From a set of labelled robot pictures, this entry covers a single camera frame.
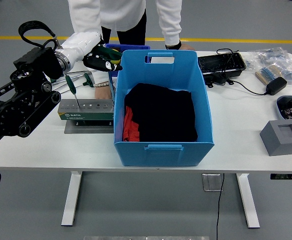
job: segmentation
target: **white table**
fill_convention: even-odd
[[[251,71],[243,71],[236,80],[254,92],[265,92]],[[80,87],[77,97],[92,98],[93,91]],[[60,120],[56,107],[29,137],[6,136],[0,141],[0,169],[71,171],[62,220],[66,226],[73,224],[82,171],[236,173],[248,227],[259,228],[247,176],[260,172],[292,174],[292,155],[268,156],[259,135],[269,120],[278,119],[275,101],[279,96],[292,95],[292,86],[274,96],[250,94],[237,83],[207,88],[207,92],[215,146],[198,166],[125,167],[115,150],[113,134],[64,134],[66,121]],[[73,98],[69,92],[62,96]]]

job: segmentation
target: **blue container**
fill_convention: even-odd
[[[174,57],[173,63],[153,63],[155,57]],[[214,146],[206,86],[197,54],[189,50],[127,50],[118,74],[114,112],[114,145],[124,166],[191,167]],[[196,142],[122,141],[124,98],[138,83],[191,92],[195,109]]]
[[[106,47],[109,49],[115,49],[121,53],[123,53],[125,50],[148,50],[148,49],[150,49],[150,46],[147,46],[147,45],[125,45],[125,44],[110,44],[110,43],[107,43]],[[110,76],[117,77],[118,71],[111,71]]]

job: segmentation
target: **human hand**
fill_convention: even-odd
[[[181,44],[181,47],[180,47],[179,50],[193,50],[193,51],[195,51],[195,49],[191,45],[188,45],[188,44],[185,44],[185,43]]]
[[[109,86],[96,87],[95,99],[111,99],[110,87]]]

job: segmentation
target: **gray 3d printed box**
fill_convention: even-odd
[[[260,136],[269,156],[292,154],[292,119],[269,121]]]

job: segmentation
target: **white sleeve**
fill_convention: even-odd
[[[156,0],[159,15],[159,26],[165,38],[165,44],[174,46],[179,43],[181,32],[181,5],[182,0]]]
[[[100,0],[68,0],[75,33],[101,31]]]

